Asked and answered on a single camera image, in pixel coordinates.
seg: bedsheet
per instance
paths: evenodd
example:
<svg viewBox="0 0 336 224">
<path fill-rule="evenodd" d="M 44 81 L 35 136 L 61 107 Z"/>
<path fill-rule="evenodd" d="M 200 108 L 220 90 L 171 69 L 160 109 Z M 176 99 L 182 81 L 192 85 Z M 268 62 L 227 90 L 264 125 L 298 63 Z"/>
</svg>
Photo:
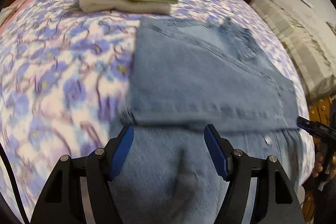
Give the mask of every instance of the bedsheet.
<svg viewBox="0 0 336 224">
<path fill-rule="evenodd" d="M 134 39 L 142 15 L 117 11 L 84 14 L 79 0 L 35 0 L 0 35 L 0 142 L 11 162 L 30 218 L 39 193 L 63 154 L 88 155 L 109 139 L 110 121 L 128 87 Z M 266 23 L 242 0 L 179 0 L 172 16 L 249 28 L 271 62 L 293 80 L 299 114 L 308 117 L 298 75 Z M 300 183 L 315 155 L 303 141 Z M 18 216 L 0 163 L 0 191 Z"/>
</svg>

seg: blue gripper pad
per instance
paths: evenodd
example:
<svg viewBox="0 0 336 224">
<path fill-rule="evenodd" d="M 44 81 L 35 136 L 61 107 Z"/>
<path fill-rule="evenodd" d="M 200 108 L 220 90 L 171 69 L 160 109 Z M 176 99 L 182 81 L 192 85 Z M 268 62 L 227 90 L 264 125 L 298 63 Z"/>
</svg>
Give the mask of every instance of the blue gripper pad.
<svg viewBox="0 0 336 224">
<path fill-rule="evenodd" d="M 208 126 L 206 126 L 204 129 L 204 140 L 208 147 L 217 174 L 226 180 L 226 178 L 229 176 L 227 171 L 227 159 L 222 153 L 222 150 L 220 149 L 214 135 Z"/>
<path fill-rule="evenodd" d="M 132 126 L 129 126 L 111 159 L 111 170 L 109 174 L 110 180 L 113 180 L 116 176 L 120 174 L 121 169 L 125 163 L 127 154 L 131 148 L 133 139 L 134 128 Z"/>
</svg>

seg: denim fabric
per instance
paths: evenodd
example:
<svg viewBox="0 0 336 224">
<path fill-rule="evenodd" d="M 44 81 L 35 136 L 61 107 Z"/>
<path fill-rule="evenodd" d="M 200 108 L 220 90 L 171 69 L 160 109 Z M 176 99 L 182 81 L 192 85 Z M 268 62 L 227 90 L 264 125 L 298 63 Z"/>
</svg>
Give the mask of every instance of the denim fabric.
<svg viewBox="0 0 336 224">
<path fill-rule="evenodd" d="M 228 183 L 204 142 L 210 122 L 234 148 L 263 159 L 275 155 L 298 187 L 302 141 L 293 125 L 292 83 L 249 31 L 229 20 L 215 26 L 143 18 L 127 98 L 110 134 L 117 136 L 123 123 L 137 124 L 123 170 L 110 184 L 124 223 L 215 221 Z M 244 224 L 255 191 L 252 179 Z"/>
<path fill-rule="evenodd" d="M 123 109 L 126 123 L 221 131 L 297 128 L 293 83 L 229 20 L 142 18 Z"/>
</svg>

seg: beige folded garment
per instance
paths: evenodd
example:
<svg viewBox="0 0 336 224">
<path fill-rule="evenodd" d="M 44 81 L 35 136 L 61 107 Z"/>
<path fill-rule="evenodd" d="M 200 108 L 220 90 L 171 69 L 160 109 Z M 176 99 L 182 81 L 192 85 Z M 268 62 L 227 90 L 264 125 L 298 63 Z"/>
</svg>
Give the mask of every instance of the beige folded garment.
<svg viewBox="0 0 336 224">
<path fill-rule="evenodd" d="M 156 1 L 79 0 L 79 6 L 85 13 L 102 10 L 119 10 L 134 14 L 170 14 L 169 3 Z"/>
</svg>

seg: ripped denim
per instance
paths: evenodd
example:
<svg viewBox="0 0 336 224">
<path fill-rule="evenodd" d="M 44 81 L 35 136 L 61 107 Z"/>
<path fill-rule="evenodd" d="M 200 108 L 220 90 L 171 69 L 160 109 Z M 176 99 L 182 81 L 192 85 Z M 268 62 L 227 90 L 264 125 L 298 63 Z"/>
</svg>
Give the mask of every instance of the ripped denim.
<svg viewBox="0 0 336 224">
<path fill-rule="evenodd" d="M 130 88 L 110 137 L 134 124 L 121 174 L 110 184 L 124 223 L 212 224 L 228 183 L 203 138 L 213 123 L 234 148 L 275 155 L 298 187 L 302 141 L 290 80 L 250 32 L 229 20 L 141 19 Z M 242 223 L 250 223 L 256 179 Z"/>
</svg>

